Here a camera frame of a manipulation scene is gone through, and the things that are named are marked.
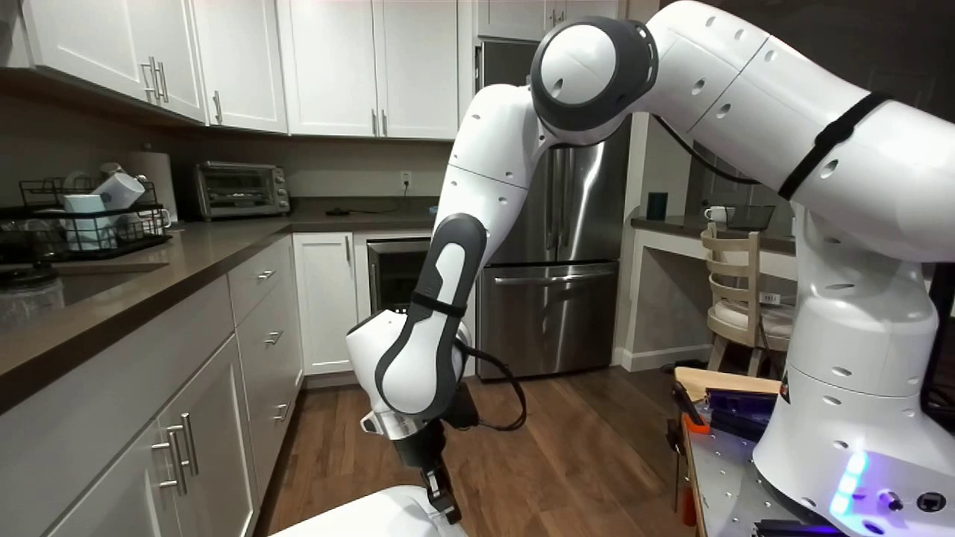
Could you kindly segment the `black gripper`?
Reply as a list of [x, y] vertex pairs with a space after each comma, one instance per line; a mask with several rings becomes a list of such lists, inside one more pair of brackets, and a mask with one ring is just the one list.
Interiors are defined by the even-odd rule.
[[441, 459], [444, 450], [444, 426], [428, 425], [410, 438], [397, 442], [397, 454], [407, 465], [425, 474], [428, 501], [456, 524], [462, 518], [461, 505], [453, 498], [450, 474]]

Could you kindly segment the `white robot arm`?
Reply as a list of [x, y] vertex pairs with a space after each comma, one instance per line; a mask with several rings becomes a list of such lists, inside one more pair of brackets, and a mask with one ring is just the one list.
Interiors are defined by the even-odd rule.
[[634, 114], [792, 202], [798, 317], [755, 472], [852, 537], [955, 537], [955, 442], [919, 404], [941, 329], [923, 268], [955, 259], [955, 123], [703, 0], [564, 20], [522, 87], [474, 92], [410, 301], [346, 335], [362, 426], [428, 474], [425, 507], [453, 524], [439, 438], [462, 399], [468, 292], [541, 157]]

